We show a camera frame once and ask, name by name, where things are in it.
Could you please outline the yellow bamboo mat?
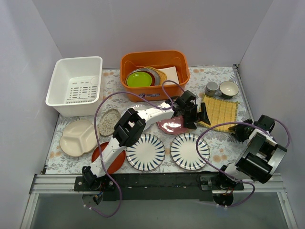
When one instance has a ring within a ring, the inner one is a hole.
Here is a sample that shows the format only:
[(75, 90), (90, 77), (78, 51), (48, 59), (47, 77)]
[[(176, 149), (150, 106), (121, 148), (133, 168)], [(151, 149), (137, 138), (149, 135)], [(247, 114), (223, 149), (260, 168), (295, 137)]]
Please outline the yellow bamboo mat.
[(204, 122), (198, 122), (198, 125), (210, 128), (211, 126), (217, 124), (237, 121), (239, 102), (215, 99), (206, 95), (203, 95), (202, 102), (205, 103), (206, 111), (211, 125), (208, 125)]

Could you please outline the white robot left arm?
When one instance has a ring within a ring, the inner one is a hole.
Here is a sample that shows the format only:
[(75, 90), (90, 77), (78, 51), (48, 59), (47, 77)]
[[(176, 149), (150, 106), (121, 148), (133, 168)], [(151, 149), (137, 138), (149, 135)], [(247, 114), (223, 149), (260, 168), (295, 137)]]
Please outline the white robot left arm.
[(101, 148), (99, 134), (96, 134), (98, 157), (93, 162), (82, 168), (82, 177), (89, 190), (96, 191), (101, 187), (101, 177), (108, 177), (111, 181), (109, 167), (119, 157), (126, 148), (134, 146), (144, 130), (157, 122), (182, 116), (184, 127), (196, 129), (195, 123), (203, 121), (210, 124), (206, 105), (201, 103), (201, 110), (195, 101), (195, 95), (190, 91), (185, 91), (181, 96), (170, 97), (160, 105), (152, 104), (142, 98), (151, 108), (135, 111), (133, 108), (127, 109), (123, 116), (114, 124), (114, 132), (109, 143), (104, 149)]

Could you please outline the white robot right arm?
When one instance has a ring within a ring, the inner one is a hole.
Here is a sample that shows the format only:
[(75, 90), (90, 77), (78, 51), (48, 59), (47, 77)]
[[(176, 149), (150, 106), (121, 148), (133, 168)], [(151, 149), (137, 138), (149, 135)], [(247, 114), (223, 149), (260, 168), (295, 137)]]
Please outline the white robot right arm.
[(229, 127), (229, 130), (237, 141), (248, 140), (248, 144), (235, 163), (221, 167), (225, 173), (215, 178), (216, 185), (220, 189), (228, 189), (233, 184), (232, 176), (237, 180), (251, 179), (266, 183), (276, 171), (287, 149), (254, 127), (237, 124)]

